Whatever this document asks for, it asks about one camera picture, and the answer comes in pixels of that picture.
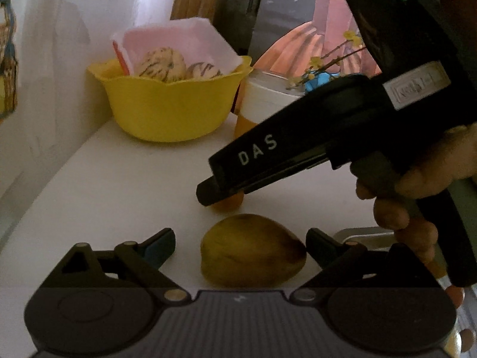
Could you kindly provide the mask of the right hand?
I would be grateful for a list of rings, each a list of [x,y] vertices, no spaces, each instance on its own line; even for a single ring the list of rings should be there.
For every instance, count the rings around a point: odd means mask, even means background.
[[[476,181],[476,125],[459,126],[446,133],[439,145],[417,166],[391,183],[385,163],[353,163],[356,193],[362,200],[374,200],[377,225],[394,232],[397,242],[414,251],[436,279],[446,275],[436,261],[440,238],[436,218],[430,215],[432,198],[457,180]]]

